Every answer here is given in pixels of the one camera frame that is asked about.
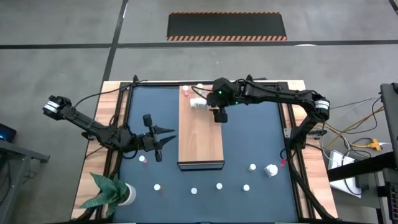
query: wooden block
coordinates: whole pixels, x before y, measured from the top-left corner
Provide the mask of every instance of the wooden block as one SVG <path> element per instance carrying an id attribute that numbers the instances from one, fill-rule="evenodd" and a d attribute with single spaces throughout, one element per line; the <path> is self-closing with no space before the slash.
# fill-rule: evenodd
<path id="1" fill-rule="evenodd" d="M 220 169 L 224 164 L 221 124 L 214 122 L 213 112 L 191 108 L 190 99 L 200 97 L 189 88 L 179 93 L 178 166 L 181 170 Z"/>

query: white plastic container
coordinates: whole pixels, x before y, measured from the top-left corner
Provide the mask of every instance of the white plastic container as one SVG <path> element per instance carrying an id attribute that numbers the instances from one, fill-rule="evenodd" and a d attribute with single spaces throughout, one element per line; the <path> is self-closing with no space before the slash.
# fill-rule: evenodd
<path id="1" fill-rule="evenodd" d="M 207 108 L 207 101 L 202 97 L 190 99 L 191 108 Z"/>
<path id="2" fill-rule="evenodd" d="M 127 198 L 127 200 L 120 203 L 118 206 L 130 205 L 137 197 L 136 189 L 133 186 L 129 185 L 128 183 L 126 183 L 126 186 L 127 190 L 130 192 L 129 197 Z"/>
<path id="3" fill-rule="evenodd" d="M 273 177 L 278 173 L 278 167 L 274 164 L 271 164 L 264 168 L 264 171 L 266 172 L 268 177 Z"/>

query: concrete floor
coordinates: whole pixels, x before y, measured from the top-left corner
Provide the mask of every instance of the concrete floor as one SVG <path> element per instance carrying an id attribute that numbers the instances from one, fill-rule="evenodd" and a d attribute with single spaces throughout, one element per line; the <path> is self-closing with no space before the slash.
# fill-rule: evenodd
<path id="1" fill-rule="evenodd" d="M 0 0 L 1 44 L 110 43 L 122 0 Z M 164 42 L 172 11 L 280 11 L 289 40 L 398 39 L 398 16 L 387 0 L 130 0 L 120 43 Z M 18 130 L 16 144 L 51 154 L 46 165 L 33 164 L 13 223 L 51 223 L 70 217 L 87 142 L 67 122 L 42 114 L 47 98 L 77 102 L 100 90 L 108 49 L 0 50 L 0 123 Z M 242 78 L 305 80 L 333 105 L 377 96 L 382 83 L 398 82 L 397 45 L 323 47 L 218 47 L 118 49 L 110 80 L 212 80 Z M 79 110 L 93 116 L 96 98 Z M 331 112 L 330 124 L 343 128 L 371 112 L 360 106 Z M 389 141 L 383 113 L 376 130 L 348 136 Z M 364 124 L 371 128 L 373 121 Z M 328 142 L 333 135 L 326 137 Z M 335 145 L 341 150 L 342 144 Z M 383 152 L 390 151 L 386 146 Z M 375 223 L 374 209 L 336 204 L 340 218 Z"/>

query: potted plant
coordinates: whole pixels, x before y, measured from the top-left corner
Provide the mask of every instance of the potted plant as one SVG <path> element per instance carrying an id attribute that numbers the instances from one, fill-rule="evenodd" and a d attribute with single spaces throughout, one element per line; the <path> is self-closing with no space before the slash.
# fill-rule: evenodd
<path id="1" fill-rule="evenodd" d="M 119 180 L 116 174 L 113 180 L 90 172 L 95 184 L 101 189 L 101 193 L 87 200 L 80 208 L 91 208 L 108 204 L 106 217 L 114 213 L 118 205 L 129 205 L 136 198 L 136 190 L 124 180 Z"/>

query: black floor mat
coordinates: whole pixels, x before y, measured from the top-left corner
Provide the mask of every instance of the black floor mat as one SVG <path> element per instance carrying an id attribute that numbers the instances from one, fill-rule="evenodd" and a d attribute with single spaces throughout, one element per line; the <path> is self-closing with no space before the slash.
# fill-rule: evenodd
<path id="1" fill-rule="evenodd" d="M 287 40 L 279 12 L 173 12 L 169 41 Z"/>

